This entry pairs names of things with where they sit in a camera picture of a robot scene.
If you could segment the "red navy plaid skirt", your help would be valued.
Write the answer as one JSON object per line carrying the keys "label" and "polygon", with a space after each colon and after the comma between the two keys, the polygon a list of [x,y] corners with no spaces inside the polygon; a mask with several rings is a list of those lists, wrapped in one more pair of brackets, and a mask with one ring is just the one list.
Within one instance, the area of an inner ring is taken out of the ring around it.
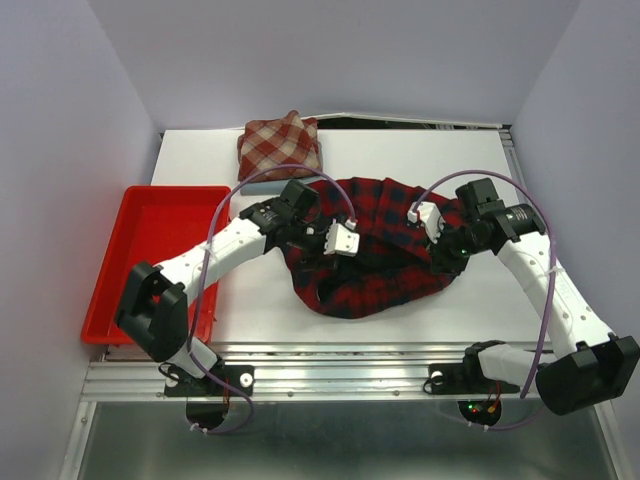
{"label": "red navy plaid skirt", "polygon": [[301,250],[282,249],[293,289],[312,311],[329,317],[359,319],[436,294],[455,277],[435,274],[427,236],[407,221],[407,212],[423,193],[393,179],[353,177],[338,184],[351,199],[360,235],[354,257],[315,261]]}

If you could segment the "light blue denim skirt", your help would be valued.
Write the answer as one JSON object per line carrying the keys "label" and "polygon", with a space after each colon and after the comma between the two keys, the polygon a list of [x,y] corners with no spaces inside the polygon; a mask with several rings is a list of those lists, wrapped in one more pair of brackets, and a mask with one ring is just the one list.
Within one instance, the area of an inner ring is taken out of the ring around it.
{"label": "light blue denim skirt", "polygon": [[240,189],[240,194],[242,196],[277,196],[286,184],[286,180],[248,183]]}

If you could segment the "red cream plaid skirt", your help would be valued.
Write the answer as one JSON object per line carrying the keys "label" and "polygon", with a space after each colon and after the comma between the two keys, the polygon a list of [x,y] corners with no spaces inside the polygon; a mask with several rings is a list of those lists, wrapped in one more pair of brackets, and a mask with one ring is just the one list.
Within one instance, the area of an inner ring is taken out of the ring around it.
{"label": "red cream plaid skirt", "polygon": [[253,182],[311,177],[322,170],[318,120],[296,110],[271,120],[251,120],[237,139],[238,181],[259,173]]}

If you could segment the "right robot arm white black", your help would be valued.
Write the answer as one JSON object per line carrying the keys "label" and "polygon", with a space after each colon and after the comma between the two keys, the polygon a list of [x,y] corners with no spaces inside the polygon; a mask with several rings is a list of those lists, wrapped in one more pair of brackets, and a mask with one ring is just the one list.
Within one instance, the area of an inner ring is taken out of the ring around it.
{"label": "right robot arm white black", "polygon": [[536,392],[556,415],[620,397],[639,362],[639,345],[618,336],[578,291],[557,259],[552,231],[530,202],[507,206],[489,178],[456,191],[463,225],[424,199],[415,210],[428,238],[433,272],[459,275],[469,259],[494,254],[540,316],[536,347],[477,342],[452,366],[432,366],[434,395]]}

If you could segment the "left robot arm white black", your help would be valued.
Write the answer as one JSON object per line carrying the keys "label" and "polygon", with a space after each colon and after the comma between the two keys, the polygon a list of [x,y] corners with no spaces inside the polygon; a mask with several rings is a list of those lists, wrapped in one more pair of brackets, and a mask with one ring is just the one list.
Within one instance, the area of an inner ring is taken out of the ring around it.
{"label": "left robot arm white black", "polygon": [[220,357],[195,336],[205,291],[226,274],[274,248],[286,246],[311,256],[355,256],[356,214],[321,214],[319,194],[289,181],[282,192],[242,210],[205,241],[155,265],[136,264],[128,274],[115,313],[116,326],[153,361],[188,375],[199,393],[222,382]]}

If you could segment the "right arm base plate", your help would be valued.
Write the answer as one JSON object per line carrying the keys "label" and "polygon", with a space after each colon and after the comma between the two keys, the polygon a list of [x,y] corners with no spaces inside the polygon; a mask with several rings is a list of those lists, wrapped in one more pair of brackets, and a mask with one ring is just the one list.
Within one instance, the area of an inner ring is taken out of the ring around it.
{"label": "right arm base plate", "polygon": [[491,380],[478,369],[468,369],[462,363],[431,363],[422,389],[430,395],[516,394],[520,388],[505,381]]}

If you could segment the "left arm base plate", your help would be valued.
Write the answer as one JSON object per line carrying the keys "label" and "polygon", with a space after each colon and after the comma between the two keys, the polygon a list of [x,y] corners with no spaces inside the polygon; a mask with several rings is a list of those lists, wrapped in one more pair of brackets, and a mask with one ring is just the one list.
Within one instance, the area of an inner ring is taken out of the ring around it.
{"label": "left arm base plate", "polygon": [[[239,397],[239,394],[219,385],[207,376],[194,378],[174,365],[163,363],[158,367],[158,370],[165,377],[164,395],[166,397]],[[254,367],[251,365],[220,364],[214,366],[210,373],[247,396],[253,394]]]}

